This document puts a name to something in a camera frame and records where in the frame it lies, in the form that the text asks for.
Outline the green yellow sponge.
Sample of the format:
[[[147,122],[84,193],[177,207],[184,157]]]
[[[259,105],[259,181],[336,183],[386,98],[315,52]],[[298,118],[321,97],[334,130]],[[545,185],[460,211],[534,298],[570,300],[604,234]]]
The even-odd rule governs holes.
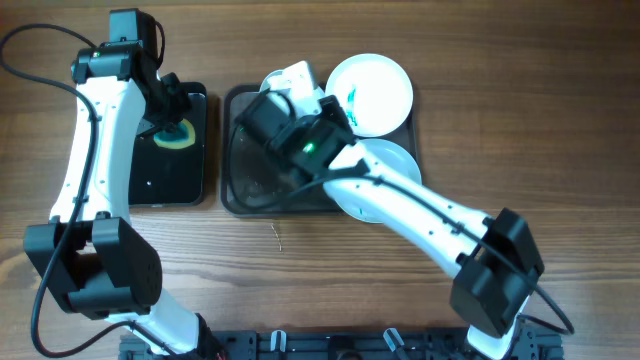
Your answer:
[[[183,119],[173,132],[158,132],[153,136],[153,140],[160,148],[182,150],[195,144],[196,132],[192,123]]]

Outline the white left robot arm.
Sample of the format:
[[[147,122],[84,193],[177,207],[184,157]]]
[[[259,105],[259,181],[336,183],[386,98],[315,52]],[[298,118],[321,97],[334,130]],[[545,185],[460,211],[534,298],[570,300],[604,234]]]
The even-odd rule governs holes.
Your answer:
[[[67,313],[125,327],[171,359],[221,359],[205,320],[162,285],[158,253],[130,223],[129,186],[139,136],[182,127],[191,109],[177,76],[158,74],[164,35],[138,9],[109,15],[109,39],[82,49],[72,66],[77,123],[60,194],[24,249]]]

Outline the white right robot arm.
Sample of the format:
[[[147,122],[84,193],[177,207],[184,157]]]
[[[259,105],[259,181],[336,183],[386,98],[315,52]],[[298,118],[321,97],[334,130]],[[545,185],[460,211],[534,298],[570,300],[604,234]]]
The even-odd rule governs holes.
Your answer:
[[[452,278],[449,304],[470,326],[469,345],[504,358],[545,270],[526,220],[509,209],[491,217],[412,181],[356,138],[335,97],[319,105],[302,115],[286,96],[266,90],[236,118],[273,162],[306,181],[274,203],[322,186],[334,202],[362,208]]]

